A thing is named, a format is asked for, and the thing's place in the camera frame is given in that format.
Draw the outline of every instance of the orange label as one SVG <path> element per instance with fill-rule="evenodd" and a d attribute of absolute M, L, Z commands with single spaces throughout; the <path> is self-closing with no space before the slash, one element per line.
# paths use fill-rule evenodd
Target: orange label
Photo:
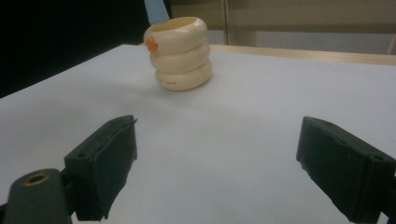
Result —
<path fill-rule="evenodd" d="M 148 46 L 148 51 L 151 53 L 158 51 L 158 45 L 155 43 L 154 37 L 152 35 L 146 41 L 146 45 Z"/>

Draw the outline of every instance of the ivory bangle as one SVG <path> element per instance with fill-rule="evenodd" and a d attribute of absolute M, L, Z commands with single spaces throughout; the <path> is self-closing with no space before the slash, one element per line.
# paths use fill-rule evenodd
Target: ivory bangle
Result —
<path fill-rule="evenodd" d="M 206 40 L 207 27 L 195 17 L 183 17 L 153 25 L 144 34 L 150 52 L 172 54 L 193 49 Z"/>
<path fill-rule="evenodd" d="M 152 66 L 163 73 L 183 73 L 199 67 L 209 57 L 210 47 L 202 43 L 199 47 L 175 54 L 151 53 Z"/>
<path fill-rule="evenodd" d="M 212 75 L 212 63 L 207 60 L 197 69 L 181 74 L 166 74 L 157 71 L 156 79 L 160 85 L 169 91 L 185 91 L 206 82 Z"/>

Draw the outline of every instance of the stacked rings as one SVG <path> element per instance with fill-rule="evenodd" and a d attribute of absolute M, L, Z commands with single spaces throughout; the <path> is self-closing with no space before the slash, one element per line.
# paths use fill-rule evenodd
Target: stacked rings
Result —
<path fill-rule="evenodd" d="M 206 82 L 212 74 L 206 24 L 185 17 L 153 25 L 144 35 L 156 79 L 169 91 L 184 91 Z"/>

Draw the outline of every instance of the cream ring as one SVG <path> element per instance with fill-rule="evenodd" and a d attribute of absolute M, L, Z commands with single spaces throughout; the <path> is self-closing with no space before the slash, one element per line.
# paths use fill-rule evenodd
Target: cream ring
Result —
<path fill-rule="evenodd" d="M 149 27 L 143 40 L 150 52 L 172 54 L 199 46 L 206 36 L 204 21 L 195 17 L 182 17 Z"/>
<path fill-rule="evenodd" d="M 205 41 L 199 47 L 175 54 L 151 53 L 152 66 L 163 73 L 183 73 L 199 67 L 209 57 L 210 47 Z"/>
<path fill-rule="evenodd" d="M 160 85 L 169 91 L 186 91 L 206 82 L 212 75 L 212 63 L 207 60 L 197 69 L 181 74 L 166 74 L 156 72 Z"/>

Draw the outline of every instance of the wooden panel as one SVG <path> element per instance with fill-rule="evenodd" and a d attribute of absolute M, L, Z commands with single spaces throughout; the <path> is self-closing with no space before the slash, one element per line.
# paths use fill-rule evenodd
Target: wooden panel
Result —
<path fill-rule="evenodd" d="M 174 18 L 198 17 L 210 30 L 225 30 L 224 8 L 221 0 L 171 0 Z"/>
<path fill-rule="evenodd" d="M 395 0 L 228 0 L 233 27 L 255 31 L 396 34 Z"/>

